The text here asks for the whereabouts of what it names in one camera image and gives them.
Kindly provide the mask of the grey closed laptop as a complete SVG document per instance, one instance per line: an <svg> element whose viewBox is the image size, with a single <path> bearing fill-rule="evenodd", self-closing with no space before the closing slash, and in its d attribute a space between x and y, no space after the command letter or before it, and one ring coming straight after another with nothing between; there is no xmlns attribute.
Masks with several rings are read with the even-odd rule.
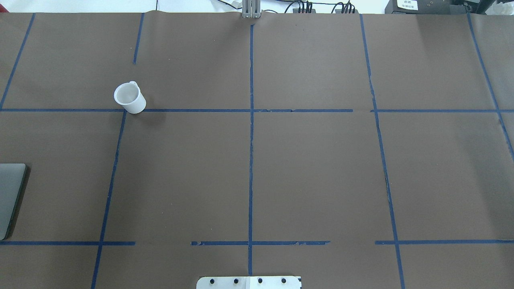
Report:
<svg viewBox="0 0 514 289"><path fill-rule="evenodd" d="M0 165L0 239L2 241L9 236L26 171L27 165L24 163L1 163Z"/></svg>

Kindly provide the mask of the white metal base plate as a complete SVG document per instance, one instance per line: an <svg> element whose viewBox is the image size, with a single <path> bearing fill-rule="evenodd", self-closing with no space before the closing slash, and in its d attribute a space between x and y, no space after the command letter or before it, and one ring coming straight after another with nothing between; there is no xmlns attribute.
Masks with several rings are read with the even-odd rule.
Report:
<svg viewBox="0 0 514 289"><path fill-rule="evenodd" d="M301 289L297 276L230 276L202 277L197 289Z"/></svg>

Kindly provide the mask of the grey aluminium mounting post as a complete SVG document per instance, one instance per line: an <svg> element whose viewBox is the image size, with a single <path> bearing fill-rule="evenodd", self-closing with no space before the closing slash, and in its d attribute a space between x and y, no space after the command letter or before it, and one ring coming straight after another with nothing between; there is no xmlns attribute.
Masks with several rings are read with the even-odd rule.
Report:
<svg viewBox="0 0 514 289"><path fill-rule="evenodd" d="M260 18L262 15L260 0L242 0L243 18Z"/></svg>

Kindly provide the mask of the white plastic cup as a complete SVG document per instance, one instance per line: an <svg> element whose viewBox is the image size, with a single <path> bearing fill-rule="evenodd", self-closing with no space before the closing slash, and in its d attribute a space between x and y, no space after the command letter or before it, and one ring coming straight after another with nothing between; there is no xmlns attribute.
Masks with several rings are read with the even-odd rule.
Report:
<svg viewBox="0 0 514 289"><path fill-rule="evenodd" d="M135 81L120 84L114 90L113 98L130 114L141 113L147 105L147 101Z"/></svg>

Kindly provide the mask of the black equipment box with label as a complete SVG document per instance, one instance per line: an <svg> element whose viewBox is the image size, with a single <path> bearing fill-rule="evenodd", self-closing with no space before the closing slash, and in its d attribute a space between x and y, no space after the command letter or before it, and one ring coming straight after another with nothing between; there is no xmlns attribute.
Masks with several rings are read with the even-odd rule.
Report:
<svg viewBox="0 0 514 289"><path fill-rule="evenodd" d="M385 14L466 14L469 7L455 0L389 0L384 8Z"/></svg>

